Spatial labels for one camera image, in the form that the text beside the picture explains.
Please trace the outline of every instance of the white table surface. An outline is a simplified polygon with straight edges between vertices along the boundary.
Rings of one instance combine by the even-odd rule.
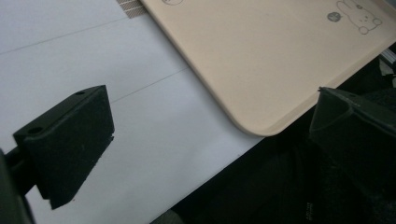
[[[115,140],[75,199],[43,223],[150,223],[260,137],[239,131],[149,15],[115,0],[0,2],[0,147],[73,92],[107,86]]]

